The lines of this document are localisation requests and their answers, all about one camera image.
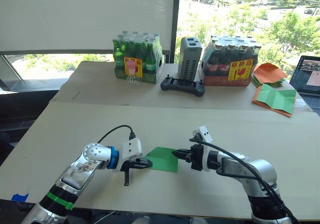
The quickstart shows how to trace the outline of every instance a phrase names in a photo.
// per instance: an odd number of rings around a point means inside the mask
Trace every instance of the black cable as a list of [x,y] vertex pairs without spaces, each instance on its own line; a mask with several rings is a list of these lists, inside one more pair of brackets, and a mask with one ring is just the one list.
[[189,139],[189,141],[191,142],[195,142],[195,143],[199,143],[202,145],[207,145],[213,149],[219,150],[222,153],[230,156],[231,158],[233,158],[234,160],[238,161],[240,164],[242,164],[244,167],[246,167],[255,177],[253,176],[241,176],[241,175],[231,175],[231,174],[225,174],[222,172],[219,172],[218,174],[220,175],[224,175],[224,176],[229,176],[229,177],[237,177],[237,178],[247,178],[247,179],[255,179],[257,181],[259,181],[261,183],[261,185],[265,188],[266,192],[268,193],[268,195],[273,199],[273,201],[275,202],[276,205],[278,205],[281,209],[283,209],[285,211],[285,213],[295,222],[295,223],[300,223],[298,221],[298,219],[292,214],[292,212],[289,210],[289,208],[287,208],[284,204],[284,202],[281,200],[280,196],[275,192],[275,190],[268,184],[266,183],[260,176],[259,174],[255,171],[255,169],[253,169],[250,165],[248,165],[247,163],[245,163],[243,160],[241,160],[240,158],[238,158],[237,156],[233,155],[232,153],[216,146],[213,145],[211,143],[207,143],[205,141],[201,141],[201,140],[197,140],[194,138]]
[[[221,170],[222,170],[222,167],[219,167],[215,172],[216,172],[218,175],[221,175],[221,176],[257,180],[257,178],[255,178],[254,176],[227,174],[227,173],[223,173]],[[270,189],[270,191],[274,194],[274,196],[278,199],[278,201],[283,203],[284,201],[281,200],[280,196],[276,193],[276,191],[275,191],[266,181],[264,181],[264,182],[265,182],[265,184],[268,186],[268,188]],[[298,219],[293,215],[293,213],[289,210],[289,208],[287,208],[285,205],[283,205],[282,208],[283,208],[283,210],[285,211],[285,213],[286,213],[290,218],[293,219],[293,221],[294,221],[295,223],[300,223],[300,222],[298,221]]]
[[122,127],[127,127],[127,128],[130,129],[130,137],[129,137],[129,140],[131,140],[131,139],[133,139],[133,138],[136,137],[135,134],[134,134],[134,132],[133,132],[134,130],[132,130],[131,126],[129,126],[129,125],[119,125],[119,126],[113,128],[112,130],[110,130],[110,131],[109,131],[107,134],[105,134],[103,137],[101,137],[101,139],[100,139],[97,143],[100,143],[101,141],[103,141],[103,140],[105,139],[105,137],[106,137],[107,135],[109,135],[111,132],[113,132],[113,131],[115,131],[115,130],[117,130],[117,129],[119,129],[119,128],[122,128]]

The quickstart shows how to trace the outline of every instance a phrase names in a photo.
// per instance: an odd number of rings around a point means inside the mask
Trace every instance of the gray power supply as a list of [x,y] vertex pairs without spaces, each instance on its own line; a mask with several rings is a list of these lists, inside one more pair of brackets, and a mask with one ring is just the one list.
[[181,39],[180,56],[178,65],[179,78],[193,81],[201,57],[202,46],[196,37]]

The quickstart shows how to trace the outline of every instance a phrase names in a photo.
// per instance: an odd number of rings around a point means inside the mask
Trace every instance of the blue tape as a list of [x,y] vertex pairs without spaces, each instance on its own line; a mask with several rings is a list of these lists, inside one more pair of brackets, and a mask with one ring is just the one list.
[[17,193],[12,196],[11,200],[25,202],[27,200],[28,195],[29,193],[27,195],[19,195]]
[[114,169],[115,161],[118,155],[119,152],[113,146],[111,146],[111,159],[109,165],[107,166],[108,169]]

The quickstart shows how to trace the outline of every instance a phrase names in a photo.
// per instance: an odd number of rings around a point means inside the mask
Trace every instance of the cable connector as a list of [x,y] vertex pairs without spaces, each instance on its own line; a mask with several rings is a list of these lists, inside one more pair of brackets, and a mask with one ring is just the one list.
[[129,140],[135,139],[135,137],[136,137],[135,135],[136,134],[133,131],[131,131],[130,135],[129,135]]

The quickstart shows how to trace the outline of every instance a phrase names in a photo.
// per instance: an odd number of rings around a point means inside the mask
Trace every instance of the black game controller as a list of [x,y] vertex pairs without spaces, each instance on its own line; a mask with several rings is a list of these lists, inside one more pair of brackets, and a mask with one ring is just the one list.
[[170,77],[169,75],[162,81],[160,85],[162,90],[182,90],[202,96],[205,93],[205,87],[200,81],[180,80]]

